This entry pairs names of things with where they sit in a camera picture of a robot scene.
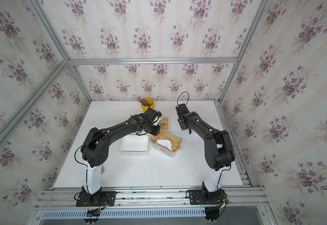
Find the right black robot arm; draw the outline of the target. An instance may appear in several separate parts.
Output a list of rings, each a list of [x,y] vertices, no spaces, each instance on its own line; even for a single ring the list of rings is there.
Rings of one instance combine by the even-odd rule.
[[[210,126],[196,112],[189,111],[184,103],[176,106],[176,113],[182,130],[195,132],[203,139],[204,157],[212,169],[203,182],[203,189],[207,193],[217,192],[224,172],[231,169],[236,158],[229,133]]]

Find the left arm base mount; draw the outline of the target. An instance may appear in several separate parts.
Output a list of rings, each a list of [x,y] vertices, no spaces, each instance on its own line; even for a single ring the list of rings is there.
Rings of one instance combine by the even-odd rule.
[[[81,191],[74,196],[76,207],[94,207],[93,210],[88,210],[84,219],[98,219],[102,211],[114,205],[117,192],[98,190],[95,194],[89,194],[82,187]]]

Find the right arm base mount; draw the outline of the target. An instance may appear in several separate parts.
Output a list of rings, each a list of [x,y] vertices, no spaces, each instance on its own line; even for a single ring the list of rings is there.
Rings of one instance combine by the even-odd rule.
[[[228,204],[227,194],[221,188],[214,192],[208,192],[202,188],[191,189],[186,191],[186,198],[189,199],[190,205],[206,205],[205,219],[208,222],[217,222]]]

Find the white plastic tray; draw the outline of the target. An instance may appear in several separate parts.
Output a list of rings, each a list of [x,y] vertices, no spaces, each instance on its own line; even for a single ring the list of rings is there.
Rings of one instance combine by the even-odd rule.
[[[120,152],[127,156],[146,156],[148,155],[149,137],[127,135],[122,138],[120,144]]]

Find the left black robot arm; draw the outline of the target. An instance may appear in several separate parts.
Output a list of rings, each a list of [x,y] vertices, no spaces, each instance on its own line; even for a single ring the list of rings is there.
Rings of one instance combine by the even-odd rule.
[[[91,197],[101,191],[101,168],[108,159],[111,144],[132,133],[138,136],[146,133],[157,135],[161,129],[158,125],[161,119],[160,111],[149,108],[143,113],[131,115],[129,119],[112,127],[92,128],[84,143],[77,149],[84,160],[80,164],[86,167],[83,193]]]

